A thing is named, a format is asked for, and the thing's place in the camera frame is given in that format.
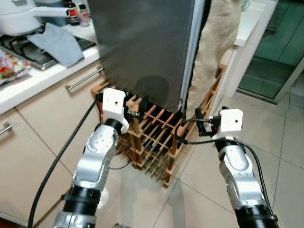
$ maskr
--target cabinet drawer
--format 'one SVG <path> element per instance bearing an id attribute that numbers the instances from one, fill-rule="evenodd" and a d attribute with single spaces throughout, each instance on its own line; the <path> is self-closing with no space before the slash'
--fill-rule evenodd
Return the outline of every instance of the cabinet drawer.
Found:
<path id="1" fill-rule="evenodd" d="M 27 221 L 37 190 L 55 155 L 15 111 L 0 117 L 0 213 Z M 59 163 L 38 203 L 38 221 L 69 188 L 72 175 Z"/>
<path id="2" fill-rule="evenodd" d="M 94 101 L 90 89 L 105 81 L 105 77 L 103 73 L 97 73 L 71 91 L 68 91 L 66 87 L 95 72 L 97 67 L 101 67 L 100 61 L 81 69 L 17 107 L 22 116 L 55 154 L 59 153 Z M 74 173 L 87 138 L 99 122 L 98 113 L 97 108 L 91 111 L 61 158 L 61 161 L 71 173 Z"/>

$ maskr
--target drawer handle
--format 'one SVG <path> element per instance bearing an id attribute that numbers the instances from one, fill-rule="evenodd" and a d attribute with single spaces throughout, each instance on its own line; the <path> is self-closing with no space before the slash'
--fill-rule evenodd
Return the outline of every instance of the drawer handle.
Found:
<path id="1" fill-rule="evenodd" d="M 4 127 L 5 128 L 0 131 L 0 135 L 2 135 L 3 133 L 5 133 L 6 131 L 12 128 L 12 126 L 9 123 L 5 123 Z"/>
<path id="2" fill-rule="evenodd" d="M 93 73 L 91 73 L 90 75 L 86 76 L 85 78 L 81 79 L 79 82 L 76 82 L 74 85 L 66 85 L 65 88 L 68 91 L 71 91 L 72 89 L 74 89 L 76 86 L 80 85 L 81 83 L 85 82 L 86 80 L 88 80 L 89 78 L 91 78 L 92 76 L 94 76 L 95 74 L 99 73 L 100 71 L 104 70 L 103 67 L 97 67 L 97 70 Z"/>

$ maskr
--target gas stove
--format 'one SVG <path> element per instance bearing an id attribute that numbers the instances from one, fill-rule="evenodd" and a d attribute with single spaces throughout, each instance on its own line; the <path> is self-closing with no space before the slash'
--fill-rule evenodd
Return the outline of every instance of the gas stove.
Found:
<path id="1" fill-rule="evenodd" d="M 96 45 L 96 43 L 74 36 L 81 48 L 86 50 Z M 45 70 L 52 65 L 58 63 L 46 51 L 38 48 L 27 39 L 27 35 L 23 36 L 8 36 L 0 37 L 0 48 L 3 50 L 30 61 L 31 65 L 40 70 Z"/>

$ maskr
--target white countertop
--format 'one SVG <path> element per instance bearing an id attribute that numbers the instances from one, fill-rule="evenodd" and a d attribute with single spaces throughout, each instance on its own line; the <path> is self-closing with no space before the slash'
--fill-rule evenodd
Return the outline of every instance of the white countertop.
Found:
<path id="1" fill-rule="evenodd" d="M 249 8 L 241 13 L 241 21 L 237 39 L 234 43 L 235 45 L 245 45 L 252 30 L 261 17 L 264 7 L 265 6 L 262 3 L 251 2 Z M 73 27 L 67 25 L 64 28 L 75 36 L 97 43 L 92 23 L 89 27 Z M 0 115 L 52 86 L 56 82 L 59 82 L 74 72 L 98 60 L 100 58 L 99 48 L 100 46 L 94 46 L 83 51 L 85 58 L 69 68 L 62 66 L 61 64 L 56 64 L 45 71 L 32 67 L 27 76 L 0 86 Z"/>

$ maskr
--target refrigerator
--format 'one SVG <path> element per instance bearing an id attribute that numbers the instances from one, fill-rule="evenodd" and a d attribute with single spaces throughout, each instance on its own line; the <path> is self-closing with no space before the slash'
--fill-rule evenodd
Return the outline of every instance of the refrigerator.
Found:
<path id="1" fill-rule="evenodd" d="M 107 80 L 169 111 L 186 107 L 208 0 L 89 0 Z"/>

